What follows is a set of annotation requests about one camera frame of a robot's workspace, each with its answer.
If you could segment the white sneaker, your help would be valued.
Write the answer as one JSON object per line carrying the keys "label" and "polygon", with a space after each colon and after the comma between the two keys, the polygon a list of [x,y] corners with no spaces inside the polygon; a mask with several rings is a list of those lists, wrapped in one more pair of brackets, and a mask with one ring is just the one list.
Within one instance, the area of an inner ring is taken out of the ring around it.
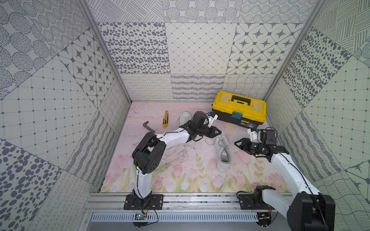
{"label": "white sneaker", "polygon": [[192,115],[185,111],[180,115],[180,126],[188,126],[190,120],[192,119]]}
{"label": "white sneaker", "polygon": [[231,154],[228,147],[228,139],[224,134],[218,135],[215,138],[206,138],[208,145],[213,145],[216,150],[217,169],[220,172],[226,172],[231,166]]}

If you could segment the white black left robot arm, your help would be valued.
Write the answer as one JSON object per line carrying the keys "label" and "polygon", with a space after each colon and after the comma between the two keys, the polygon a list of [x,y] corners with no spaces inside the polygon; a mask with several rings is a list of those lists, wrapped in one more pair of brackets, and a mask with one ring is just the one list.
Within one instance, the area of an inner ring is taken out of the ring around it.
{"label": "white black left robot arm", "polygon": [[214,138],[222,132],[213,122],[218,119],[214,112],[196,111],[191,120],[181,125],[177,130],[164,134],[148,132],[132,153],[136,168],[136,186],[126,196],[124,210],[161,210],[162,194],[153,194],[151,190],[152,173],[159,166],[164,152],[174,146],[196,141],[196,137]]}

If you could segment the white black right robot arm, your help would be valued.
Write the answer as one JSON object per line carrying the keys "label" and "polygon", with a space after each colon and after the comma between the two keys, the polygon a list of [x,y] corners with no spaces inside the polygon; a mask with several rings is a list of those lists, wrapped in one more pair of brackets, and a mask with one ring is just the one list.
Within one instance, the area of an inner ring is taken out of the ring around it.
{"label": "white black right robot arm", "polygon": [[241,209],[264,208],[283,215],[292,231],[332,231],[335,202],[322,194],[304,176],[284,146],[277,145],[274,128],[248,130],[249,137],[234,144],[255,158],[266,158],[286,182],[292,197],[284,196],[272,186],[258,185],[253,194],[237,192]]}

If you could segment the yellow black plastic toolbox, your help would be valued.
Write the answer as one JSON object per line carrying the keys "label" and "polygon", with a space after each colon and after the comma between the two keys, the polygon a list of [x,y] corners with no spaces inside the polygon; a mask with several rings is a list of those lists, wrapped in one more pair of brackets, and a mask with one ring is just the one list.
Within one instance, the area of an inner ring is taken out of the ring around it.
{"label": "yellow black plastic toolbox", "polygon": [[214,100],[212,111],[218,115],[220,121],[256,129],[266,121],[267,104],[261,100],[220,91]]}

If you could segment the yellow black utility knife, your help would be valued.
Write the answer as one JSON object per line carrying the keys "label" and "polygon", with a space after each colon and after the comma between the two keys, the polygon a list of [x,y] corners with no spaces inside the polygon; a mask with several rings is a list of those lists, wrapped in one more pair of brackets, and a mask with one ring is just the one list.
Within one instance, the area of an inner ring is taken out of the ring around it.
{"label": "yellow black utility knife", "polygon": [[169,119],[169,112],[168,110],[165,111],[164,118],[163,118],[163,127],[168,127],[168,119]]}

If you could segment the pink floral table mat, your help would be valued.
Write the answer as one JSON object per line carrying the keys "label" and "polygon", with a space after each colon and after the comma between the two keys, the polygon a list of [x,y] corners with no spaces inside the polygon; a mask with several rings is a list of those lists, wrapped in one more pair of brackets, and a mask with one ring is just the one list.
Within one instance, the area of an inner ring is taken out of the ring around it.
{"label": "pink floral table mat", "polygon": [[[131,192],[136,185],[136,168],[132,153],[148,132],[143,123],[157,134],[179,128],[180,115],[188,111],[210,112],[210,103],[135,102],[129,109],[117,148],[101,192]],[[165,111],[169,112],[168,127],[163,127]],[[226,172],[217,169],[216,150],[206,143],[197,142],[177,145],[165,151],[157,169],[153,172],[151,189],[161,192],[252,192],[258,185],[269,185],[279,192],[289,188],[278,171],[264,158],[255,158],[240,150],[234,142],[248,137],[246,128],[215,121],[214,125],[227,136],[231,152],[231,166]]]}

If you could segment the dark metal hex key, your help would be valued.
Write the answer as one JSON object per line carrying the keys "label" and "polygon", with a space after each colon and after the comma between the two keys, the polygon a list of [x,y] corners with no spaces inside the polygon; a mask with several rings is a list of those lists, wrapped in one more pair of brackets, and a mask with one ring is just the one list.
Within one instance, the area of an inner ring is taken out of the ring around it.
{"label": "dark metal hex key", "polygon": [[152,133],[156,133],[154,129],[152,129],[149,125],[149,121],[146,121],[143,123],[143,127],[146,128],[148,131],[152,132]]}

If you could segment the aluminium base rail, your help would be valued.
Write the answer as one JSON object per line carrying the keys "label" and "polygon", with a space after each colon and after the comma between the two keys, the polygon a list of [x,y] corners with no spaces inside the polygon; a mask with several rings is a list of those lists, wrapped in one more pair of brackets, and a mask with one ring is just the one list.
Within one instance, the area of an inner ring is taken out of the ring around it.
{"label": "aluminium base rail", "polygon": [[82,212],[86,222],[258,222],[275,218],[271,206],[256,206],[249,193],[162,193],[149,208],[136,206],[130,193],[91,193]]}

